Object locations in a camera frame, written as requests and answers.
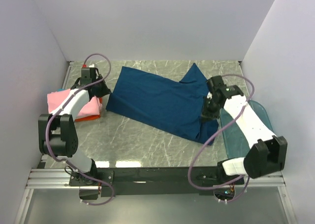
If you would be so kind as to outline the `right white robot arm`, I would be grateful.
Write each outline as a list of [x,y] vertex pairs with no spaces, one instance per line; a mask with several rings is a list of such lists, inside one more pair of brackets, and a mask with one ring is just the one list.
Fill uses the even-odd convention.
[[276,136],[259,119],[249,105],[247,97],[236,86],[227,86],[222,76],[213,76],[206,81],[208,94],[204,97],[201,121],[219,118],[224,109],[245,136],[249,151],[243,158],[233,158],[218,163],[216,179],[227,184],[235,175],[259,178],[284,169],[287,140]]

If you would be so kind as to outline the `blue t shirt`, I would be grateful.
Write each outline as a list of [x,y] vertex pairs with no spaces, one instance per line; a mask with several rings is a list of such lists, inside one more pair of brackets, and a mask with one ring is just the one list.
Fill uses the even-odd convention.
[[124,66],[106,110],[198,143],[205,143],[219,127],[202,122],[206,77],[192,64],[181,81]]

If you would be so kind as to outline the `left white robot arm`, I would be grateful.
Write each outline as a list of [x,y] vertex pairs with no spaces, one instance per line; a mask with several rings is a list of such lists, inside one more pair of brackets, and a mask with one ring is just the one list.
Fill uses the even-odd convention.
[[40,152],[57,162],[65,163],[71,169],[71,175],[80,177],[88,186],[102,181],[99,179],[95,161],[78,148],[74,122],[82,108],[94,97],[100,98],[110,93],[98,68],[83,65],[81,76],[70,88],[68,96],[55,110],[40,115],[38,119]]

